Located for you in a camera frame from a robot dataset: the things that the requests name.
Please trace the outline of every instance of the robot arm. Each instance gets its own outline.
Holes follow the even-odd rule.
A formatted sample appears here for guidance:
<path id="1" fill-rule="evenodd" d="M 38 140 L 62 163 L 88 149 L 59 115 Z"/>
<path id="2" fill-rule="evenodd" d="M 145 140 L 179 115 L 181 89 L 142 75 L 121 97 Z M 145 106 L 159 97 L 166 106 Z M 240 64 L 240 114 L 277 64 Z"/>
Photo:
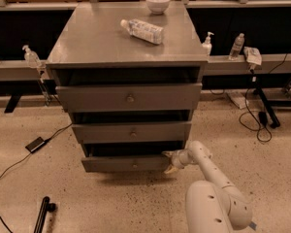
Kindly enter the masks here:
<path id="1" fill-rule="evenodd" d="M 210 151 L 193 141 L 186 150 L 165 152 L 171 157 L 171 173 L 186 165 L 197 164 L 205 181 L 190 185 L 186 193 L 186 217 L 190 233 L 230 233 L 246 228 L 252 220 L 252 209 L 243 194 L 210 160 Z"/>

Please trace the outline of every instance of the floor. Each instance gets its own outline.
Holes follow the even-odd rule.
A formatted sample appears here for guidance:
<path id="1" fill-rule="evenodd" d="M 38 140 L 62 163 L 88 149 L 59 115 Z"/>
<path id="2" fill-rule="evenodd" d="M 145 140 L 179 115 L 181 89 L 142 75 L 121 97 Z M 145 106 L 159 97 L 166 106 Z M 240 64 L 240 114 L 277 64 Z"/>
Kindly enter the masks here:
<path id="1" fill-rule="evenodd" d="M 256 228 L 239 232 L 291 233 L 291 111 L 275 110 L 281 126 L 270 129 L 268 143 L 260 143 L 256 132 L 239 123 L 246 109 L 226 94 L 202 98 L 189 140 L 208 147 L 212 161 L 251 202 Z M 262 109 L 259 101 L 249 102 L 251 110 Z M 44 107 L 41 98 L 25 97 L 12 114 L 4 114 L 4 103 L 0 99 L 0 175 L 28 154 L 28 143 L 70 123 L 55 101 Z M 255 126 L 249 115 L 242 119 Z M 198 166 L 171 175 L 85 173 L 82 157 L 68 128 L 3 176 L 0 216 L 13 232 L 34 231 L 45 196 L 57 210 L 47 214 L 44 232 L 188 232 L 185 191 L 204 178 Z M 0 221 L 1 232 L 8 231 Z"/>

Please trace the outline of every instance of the gray tabletop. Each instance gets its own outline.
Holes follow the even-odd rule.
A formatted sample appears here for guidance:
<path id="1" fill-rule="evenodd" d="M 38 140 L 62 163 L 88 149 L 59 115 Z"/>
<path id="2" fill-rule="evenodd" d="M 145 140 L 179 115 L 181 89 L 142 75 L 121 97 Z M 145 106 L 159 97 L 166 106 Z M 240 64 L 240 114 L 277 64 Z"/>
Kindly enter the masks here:
<path id="1" fill-rule="evenodd" d="M 132 18 L 163 27 L 163 43 L 157 46 L 130 36 L 120 22 Z M 171 2 L 159 16 L 146 2 L 107 2 L 77 6 L 48 57 L 48 66 L 173 66 L 205 61 L 206 51 L 181 2 Z"/>

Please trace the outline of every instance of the gray cabinet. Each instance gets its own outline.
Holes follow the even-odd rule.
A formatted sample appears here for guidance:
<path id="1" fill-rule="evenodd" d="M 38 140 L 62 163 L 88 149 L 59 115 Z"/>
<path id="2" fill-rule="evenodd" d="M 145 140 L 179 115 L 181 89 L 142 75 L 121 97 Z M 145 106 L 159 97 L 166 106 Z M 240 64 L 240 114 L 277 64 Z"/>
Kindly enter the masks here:
<path id="1" fill-rule="evenodd" d="M 132 38 L 122 18 L 164 27 L 160 46 Z M 80 4 L 48 59 L 87 172 L 164 170 L 185 147 L 206 55 L 181 3 L 153 16 L 143 3 Z"/>

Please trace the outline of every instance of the bowl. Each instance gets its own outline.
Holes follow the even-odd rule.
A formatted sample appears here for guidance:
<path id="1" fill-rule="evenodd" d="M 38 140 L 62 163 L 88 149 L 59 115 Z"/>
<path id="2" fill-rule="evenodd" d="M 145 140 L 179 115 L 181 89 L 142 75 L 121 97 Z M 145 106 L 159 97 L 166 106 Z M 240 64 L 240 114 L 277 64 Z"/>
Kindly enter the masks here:
<path id="1" fill-rule="evenodd" d="M 145 0 L 147 7 L 153 14 L 163 14 L 168 8 L 171 0 Z"/>

